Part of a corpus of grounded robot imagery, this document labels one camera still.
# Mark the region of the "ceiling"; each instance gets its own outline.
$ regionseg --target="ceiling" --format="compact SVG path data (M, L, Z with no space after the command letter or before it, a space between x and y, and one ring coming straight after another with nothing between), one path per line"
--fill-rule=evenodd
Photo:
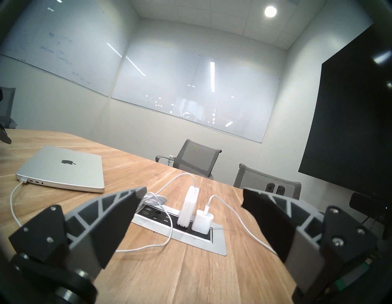
M141 18L177 21L243 35L288 50L326 0L131 0ZM264 14L276 8L275 17Z

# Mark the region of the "laptop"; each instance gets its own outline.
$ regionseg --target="laptop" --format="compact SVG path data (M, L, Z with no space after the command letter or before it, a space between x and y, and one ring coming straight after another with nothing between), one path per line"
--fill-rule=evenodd
M103 192L102 158L99 155L45 146L16 173L27 182L88 192Z

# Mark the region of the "gray chair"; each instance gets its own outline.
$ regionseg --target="gray chair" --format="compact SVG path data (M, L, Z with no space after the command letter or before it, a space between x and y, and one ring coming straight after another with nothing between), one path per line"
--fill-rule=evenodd
M187 139L177 157L157 155L155 161L158 162L161 158L172 160L174 168L214 179L211 171L221 152L222 150L206 147Z
M285 197L299 199L301 183L291 182L240 164L234 187L252 188L261 191L277 193Z
M14 102L15 88L0 87L3 100L0 102L0 124L5 129L15 129L16 122L11 119L12 104Z

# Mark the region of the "wooden table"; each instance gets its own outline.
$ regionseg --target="wooden table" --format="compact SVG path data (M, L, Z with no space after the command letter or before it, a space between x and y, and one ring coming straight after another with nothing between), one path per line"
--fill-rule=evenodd
M158 164L74 135L31 130L7 130L12 144L0 143L0 229L1 245L8 257L15 252L8 236L18 226L11 215L9 195L18 184L15 172L45 145L102 156L105 193L137 186L158 191L181 170ZM232 206L248 229L265 242L255 219L240 206L242 190L196 176L200 188L198 209L215 194ZM190 177L173 182L161 194L167 205L181 209ZM24 223L44 208L59 204L67 213L98 193L56 189L25 184L15 192L14 211ZM164 248L135 253L115 253L94 282L97 303L292 303L295 282L277 256L257 244L238 222L235 214L218 201L210 211L225 229L227 256L171 240ZM131 224L120 249L160 244L166 240Z

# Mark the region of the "black screen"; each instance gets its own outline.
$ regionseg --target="black screen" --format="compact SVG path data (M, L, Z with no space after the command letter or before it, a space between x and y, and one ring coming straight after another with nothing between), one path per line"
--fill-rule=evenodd
M392 189L392 52L373 26L323 63L299 172L377 198Z

